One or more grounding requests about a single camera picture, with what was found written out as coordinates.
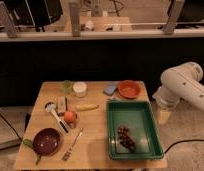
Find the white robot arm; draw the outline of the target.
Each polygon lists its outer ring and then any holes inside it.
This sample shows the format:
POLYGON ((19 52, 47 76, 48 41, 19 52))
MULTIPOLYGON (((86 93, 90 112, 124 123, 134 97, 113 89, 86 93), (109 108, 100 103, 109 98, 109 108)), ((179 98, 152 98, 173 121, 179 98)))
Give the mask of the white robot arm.
POLYGON ((187 62, 166 69, 160 76, 161 86, 153 94, 158 109, 157 122, 162 125, 170 118, 180 99, 204 112, 203 69, 196 62, 187 62))

